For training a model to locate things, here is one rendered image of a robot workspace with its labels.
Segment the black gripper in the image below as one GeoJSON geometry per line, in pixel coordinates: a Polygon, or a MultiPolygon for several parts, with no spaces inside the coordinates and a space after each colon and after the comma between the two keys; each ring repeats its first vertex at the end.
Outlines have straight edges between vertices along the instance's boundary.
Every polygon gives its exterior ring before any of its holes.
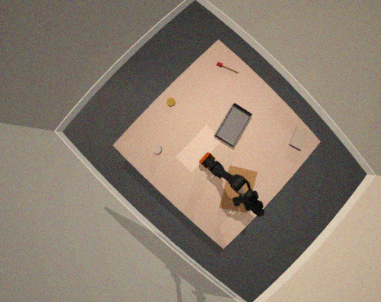
{"type": "MultiPolygon", "coordinates": [[[[258,197],[258,192],[257,191],[254,191],[255,192],[255,196],[256,196],[256,198],[258,199],[259,197],[258,197]]],[[[246,197],[245,196],[242,196],[242,194],[240,194],[240,195],[238,195],[238,197],[234,197],[233,198],[233,204],[234,204],[234,206],[235,207],[238,207],[238,206],[240,206],[242,203],[246,203],[246,197]]]]}

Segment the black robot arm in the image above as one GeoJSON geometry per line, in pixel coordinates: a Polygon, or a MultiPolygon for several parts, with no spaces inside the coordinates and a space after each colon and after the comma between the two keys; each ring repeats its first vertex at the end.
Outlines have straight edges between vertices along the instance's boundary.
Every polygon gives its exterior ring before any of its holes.
{"type": "Polygon", "coordinates": [[[250,183],[243,177],[243,175],[230,175],[225,171],[224,166],[220,162],[215,161],[211,157],[208,157],[204,161],[204,164],[208,167],[214,176],[217,176],[220,179],[223,177],[223,179],[228,181],[228,183],[231,185],[231,188],[237,194],[242,194],[246,197],[246,203],[244,205],[247,211],[252,210],[252,212],[257,216],[264,215],[264,210],[262,209],[264,207],[263,203],[260,200],[257,200],[255,192],[250,188],[250,183]],[[238,193],[237,191],[245,183],[247,184],[248,190],[244,194],[238,193]]]}

